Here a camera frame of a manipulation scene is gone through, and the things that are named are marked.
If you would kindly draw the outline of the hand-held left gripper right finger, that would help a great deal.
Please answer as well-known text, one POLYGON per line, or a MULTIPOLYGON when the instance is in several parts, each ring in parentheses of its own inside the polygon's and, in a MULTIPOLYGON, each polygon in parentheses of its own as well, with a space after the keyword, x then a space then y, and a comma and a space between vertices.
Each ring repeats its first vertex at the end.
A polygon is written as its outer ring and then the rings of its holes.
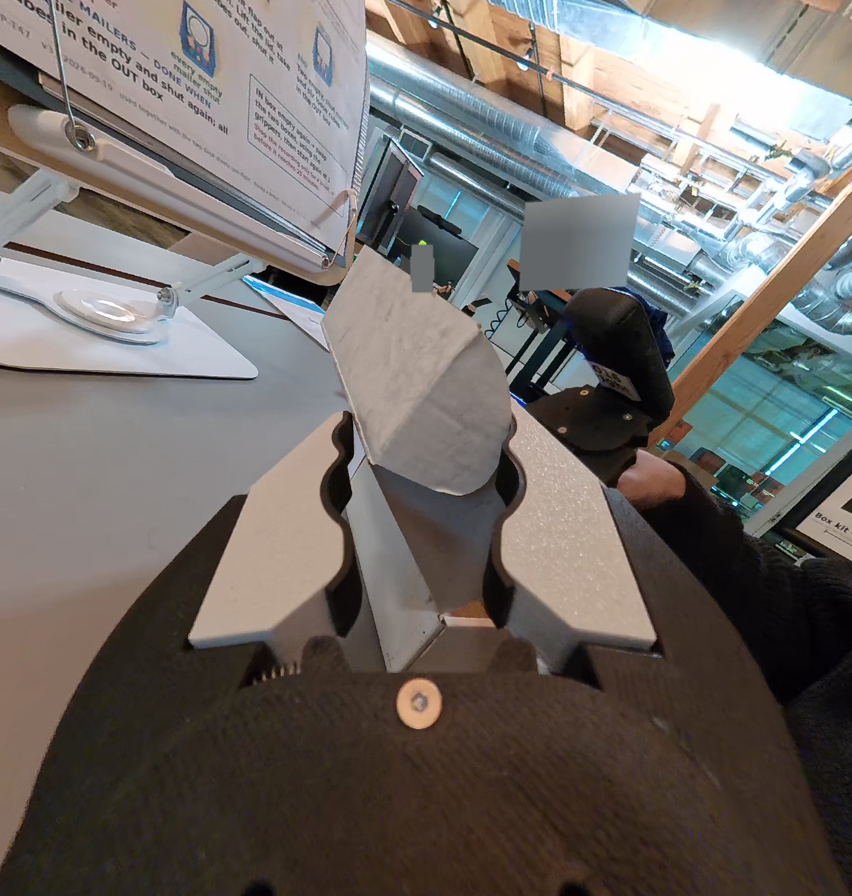
POLYGON ((590 646, 650 653, 656 631, 606 487, 523 408, 512 408, 496 489, 482 584, 492 623, 532 644, 545 673, 590 646))

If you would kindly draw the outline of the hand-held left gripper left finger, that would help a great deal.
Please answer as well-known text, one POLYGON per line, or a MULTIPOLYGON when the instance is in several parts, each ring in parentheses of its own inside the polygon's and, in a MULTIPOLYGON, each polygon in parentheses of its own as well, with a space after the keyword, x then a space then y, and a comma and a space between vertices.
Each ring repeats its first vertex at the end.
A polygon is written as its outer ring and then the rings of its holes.
POLYGON ((344 638, 363 604, 352 529, 354 424, 333 414, 250 489, 188 634, 195 649, 265 644, 301 666, 316 637, 344 638))

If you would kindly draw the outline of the white cardboard mailer box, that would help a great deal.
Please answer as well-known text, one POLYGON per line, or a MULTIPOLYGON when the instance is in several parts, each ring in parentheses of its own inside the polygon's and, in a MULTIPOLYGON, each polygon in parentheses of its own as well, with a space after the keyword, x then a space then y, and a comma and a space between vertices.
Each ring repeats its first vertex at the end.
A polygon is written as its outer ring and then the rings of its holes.
POLYGON ((323 332, 365 454, 345 514, 387 671, 485 671, 506 638, 481 604, 513 417, 499 356, 369 248, 323 332))

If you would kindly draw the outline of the person's right forearm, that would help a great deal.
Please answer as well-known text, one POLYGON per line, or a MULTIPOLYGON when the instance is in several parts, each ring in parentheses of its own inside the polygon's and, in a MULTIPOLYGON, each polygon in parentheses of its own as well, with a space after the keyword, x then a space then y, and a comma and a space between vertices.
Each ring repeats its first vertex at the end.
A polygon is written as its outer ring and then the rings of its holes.
POLYGON ((852 562, 792 562, 683 472, 683 498, 639 513, 714 598, 773 695, 789 703, 852 649, 852 562))

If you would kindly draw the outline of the grey desk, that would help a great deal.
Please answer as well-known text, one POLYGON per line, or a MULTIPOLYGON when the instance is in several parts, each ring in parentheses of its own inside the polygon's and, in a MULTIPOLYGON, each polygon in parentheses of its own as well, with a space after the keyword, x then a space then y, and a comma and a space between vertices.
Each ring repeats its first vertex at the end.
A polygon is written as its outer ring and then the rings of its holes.
POLYGON ((250 382, 0 368, 0 894, 513 892, 511 818, 450 796, 465 765, 376 763, 386 706, 296 821, 278 760, 351 744, 387 676, 315 664, 263 682, 260 644, 187 637, 255 480, 345 408, 327 353, 290 324, 204 304, 250 382))

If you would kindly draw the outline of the person's right hand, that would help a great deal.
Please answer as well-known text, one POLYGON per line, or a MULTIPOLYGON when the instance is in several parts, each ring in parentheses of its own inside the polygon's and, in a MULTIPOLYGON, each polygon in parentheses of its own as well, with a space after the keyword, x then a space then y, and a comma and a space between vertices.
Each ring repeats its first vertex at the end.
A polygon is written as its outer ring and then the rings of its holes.
POLYGON ((648 511, 683 498, 687 479, 678 466, 638 449, 634 462, 621 473, 615 488, 634 509, 648 511))

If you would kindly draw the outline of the orange-topped table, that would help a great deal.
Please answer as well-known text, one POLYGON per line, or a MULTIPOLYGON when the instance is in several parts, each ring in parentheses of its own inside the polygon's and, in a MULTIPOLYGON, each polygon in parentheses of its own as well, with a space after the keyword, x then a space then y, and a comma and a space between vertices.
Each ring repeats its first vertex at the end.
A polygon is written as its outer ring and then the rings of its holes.
POLYGON ((548 394, 553 380, 576 352, 563 319, 574 293, 559 289, 522 290, 519 263, 509 259, 507 269, 514 278, 507 298, 532 330, 507 365, 507 373, 513 375, 511 395, 525 406, 548 394))

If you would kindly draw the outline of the black monitor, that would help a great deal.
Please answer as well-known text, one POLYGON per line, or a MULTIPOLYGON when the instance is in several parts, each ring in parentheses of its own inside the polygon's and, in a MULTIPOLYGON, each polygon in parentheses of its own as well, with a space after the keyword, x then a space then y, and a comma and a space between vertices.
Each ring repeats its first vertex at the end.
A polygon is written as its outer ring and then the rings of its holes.
POLYGON ((430 245, 435 261, 434 282, 439 286, 456 287, 479 251, 476 245, 461 236, 461 231, 432 211, 408 208, 388 250, 387 259, 409 273, 410 249, 414 245, 430 245))

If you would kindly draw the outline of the white document stand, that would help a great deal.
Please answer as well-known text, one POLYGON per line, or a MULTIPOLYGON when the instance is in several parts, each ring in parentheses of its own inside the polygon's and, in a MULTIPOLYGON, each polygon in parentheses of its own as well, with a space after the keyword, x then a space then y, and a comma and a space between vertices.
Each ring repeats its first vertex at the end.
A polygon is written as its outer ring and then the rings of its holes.
POLYGON ((92 189, 217 240, 230 254, 206 273, 171 275, 171 283, 156 294, 97 275, 0 257, 0 365, 44 372, 255 378, 254 365, 188 304, 269 266, 318 285, 341 283, 352 266, 359 190, 353 240, 346 245, 350 264, 340 280, 327 283, 227 240, 216 229, 227 213, 212 213, 208 205, 222 200, 245 209, 238 196, 203 180, 196 166, 179 167, 175 153, 151 151, 151 142, 127 123, 100 109, 95 118, 91 104, 83 97, 76 100, 78 106, 68 97, 63 73, 42 73, 0 46, 0 151, 37 168, 0 204, 0 252, 57 204, 92 189))

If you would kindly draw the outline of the blue-edged paper sheet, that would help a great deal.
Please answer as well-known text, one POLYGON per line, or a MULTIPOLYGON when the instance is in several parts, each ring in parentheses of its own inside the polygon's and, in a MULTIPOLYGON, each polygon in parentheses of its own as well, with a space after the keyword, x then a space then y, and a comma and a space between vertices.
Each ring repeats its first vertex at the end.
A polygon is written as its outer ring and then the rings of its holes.
POLYGON ((243 282, 324 350, 330 351, 323 331, 325 315, 323 308, 307 298, 270 285, 254 276, 243 277, 243 282))

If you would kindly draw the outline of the white printed sign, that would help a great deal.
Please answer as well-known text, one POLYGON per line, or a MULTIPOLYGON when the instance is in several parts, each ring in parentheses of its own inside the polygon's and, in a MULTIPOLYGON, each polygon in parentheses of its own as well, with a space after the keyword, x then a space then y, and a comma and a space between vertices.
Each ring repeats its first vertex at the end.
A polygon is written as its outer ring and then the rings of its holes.
POLYGON ((852 561, 852 474, 795 528, 805 539, 852 561))

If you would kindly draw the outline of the grey framed panel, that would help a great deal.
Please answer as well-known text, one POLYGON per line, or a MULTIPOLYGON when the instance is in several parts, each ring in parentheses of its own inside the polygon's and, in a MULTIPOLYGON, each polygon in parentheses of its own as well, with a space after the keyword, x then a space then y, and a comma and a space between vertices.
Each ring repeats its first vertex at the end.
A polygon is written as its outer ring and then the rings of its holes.
POLYGON ((375 153, 373 176, 363 193, 356 239, 387 256, 424 170, 398 140, 387 137, 383 144, 375 153))

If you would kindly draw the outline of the printed instruction sheet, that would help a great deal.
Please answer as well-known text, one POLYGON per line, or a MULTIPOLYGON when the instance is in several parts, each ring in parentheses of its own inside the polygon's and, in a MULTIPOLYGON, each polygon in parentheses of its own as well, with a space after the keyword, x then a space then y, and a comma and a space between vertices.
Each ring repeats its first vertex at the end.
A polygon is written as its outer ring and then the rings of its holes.
POLYGON ((368 114, 363 2, 0 2, 0 46, 238 196, 217 225, 336 282, 368 114))

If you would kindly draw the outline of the wooden post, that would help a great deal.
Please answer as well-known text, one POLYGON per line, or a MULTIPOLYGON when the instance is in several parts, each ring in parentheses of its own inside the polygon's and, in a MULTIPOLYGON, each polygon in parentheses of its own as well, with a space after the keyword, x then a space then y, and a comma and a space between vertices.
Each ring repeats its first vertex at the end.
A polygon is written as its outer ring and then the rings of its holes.
POLYGON ((668 418, 649 435, 655 447, 790 300, 852 236, 852 182, 674 381, 668 418))

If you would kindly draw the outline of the silver ventilation duct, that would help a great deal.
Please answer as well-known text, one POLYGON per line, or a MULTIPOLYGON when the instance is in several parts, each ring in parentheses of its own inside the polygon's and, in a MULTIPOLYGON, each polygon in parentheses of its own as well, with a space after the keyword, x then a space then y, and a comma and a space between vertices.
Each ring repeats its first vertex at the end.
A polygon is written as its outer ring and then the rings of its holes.
POLYGON ((371 30, 366 61, 375 110, 532 196, 631 192, 634 165, 371 30))

